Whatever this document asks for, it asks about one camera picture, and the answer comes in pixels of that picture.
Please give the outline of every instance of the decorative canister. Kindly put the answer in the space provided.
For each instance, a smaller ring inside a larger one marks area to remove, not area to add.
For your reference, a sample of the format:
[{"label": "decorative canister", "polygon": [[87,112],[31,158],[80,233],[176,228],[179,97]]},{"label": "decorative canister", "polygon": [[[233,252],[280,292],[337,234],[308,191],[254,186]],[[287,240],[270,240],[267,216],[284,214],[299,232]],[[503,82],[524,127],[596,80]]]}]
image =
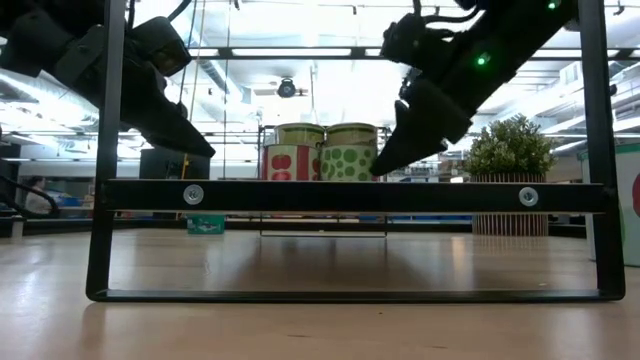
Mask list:
[{"label": "decorative canister", "polygon": [[276,126],[276,144],[307,145],[318,147],[324,142],[324,128],[309,123],[293,123]]},{"label": "decorative canister", "polygon": [[262,179],[276,181],[318,180],[320,152],[306,145],[269,145],[262,153]]},{"label": "decorative canister", "polygon": [[375,181],[369,169],[378,156],[375,146],[337,145],[322,149],[323,181]]},{"label": "decorative canister", "polygon": [[378,128],[369,124],[346,123],[327,129],[327,146],[371,145],[376,146]]}]

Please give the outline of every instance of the box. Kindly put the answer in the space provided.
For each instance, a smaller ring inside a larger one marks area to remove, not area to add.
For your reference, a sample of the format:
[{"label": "box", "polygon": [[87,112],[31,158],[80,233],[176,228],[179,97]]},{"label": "box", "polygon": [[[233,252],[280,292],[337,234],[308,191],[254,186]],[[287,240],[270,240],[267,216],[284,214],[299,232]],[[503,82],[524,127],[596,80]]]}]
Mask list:
[{"label": "box", "polygon": [[187,215],[187,233],[189,235],[224,234],[224,215]]}]

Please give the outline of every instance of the wooden pot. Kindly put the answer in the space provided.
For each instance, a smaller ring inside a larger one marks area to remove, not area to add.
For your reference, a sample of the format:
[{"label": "wooden pot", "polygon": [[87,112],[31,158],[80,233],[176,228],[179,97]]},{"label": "wooden pot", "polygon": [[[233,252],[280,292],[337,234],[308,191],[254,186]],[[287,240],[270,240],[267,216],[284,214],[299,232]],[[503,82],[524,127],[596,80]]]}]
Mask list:
[{"label": "wooden pot", "polygon": [[[489,174],[471,177],[476,183],[544,183],[544,175]],[[494,236],[548,236],[548,215],[543,214],[491,214],[473,216],[473,233]]]}]

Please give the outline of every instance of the metal rod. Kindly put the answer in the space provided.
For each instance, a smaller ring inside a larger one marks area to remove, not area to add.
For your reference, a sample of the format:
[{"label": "metal rod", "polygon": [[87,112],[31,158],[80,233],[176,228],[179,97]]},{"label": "metal rod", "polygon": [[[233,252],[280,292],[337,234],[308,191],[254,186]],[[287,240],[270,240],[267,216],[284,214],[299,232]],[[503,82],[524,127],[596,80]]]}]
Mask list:
[{"label": "metal rod", "polygon": [[126,25],[125,7],[125,1],[122,0],[107,0],[105,2],[103,56],[106,56],[106,71],[104,71],[104,93],[98,126],[96,201],[86,285],[86,294],[92,300],[104,296],[109,287],[114,213],[106,209],[103,190],[106,182],[115,178],[117,174],[118,123],[120,122],[122,58]]},{"label": "metal rod", "polygon": [[607,195],[605,213],[593,216],[598,289],[623,297],[624,261],[604,4],[602,1],[581,0],[579,8],[590,179],[592,183],[603,184]]}]

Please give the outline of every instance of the green polka dot can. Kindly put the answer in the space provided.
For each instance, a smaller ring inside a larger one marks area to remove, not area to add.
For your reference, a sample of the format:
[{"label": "green polka dot can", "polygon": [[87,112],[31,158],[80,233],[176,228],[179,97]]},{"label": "green polka dot can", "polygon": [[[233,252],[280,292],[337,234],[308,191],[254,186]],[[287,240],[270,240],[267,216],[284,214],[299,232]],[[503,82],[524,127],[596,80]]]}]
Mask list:
[{"label": "green polka dot can", "polygon": [[374,181],[369,172],[378,149],[370,145],[336,145],[322,149],[323,181]]}]

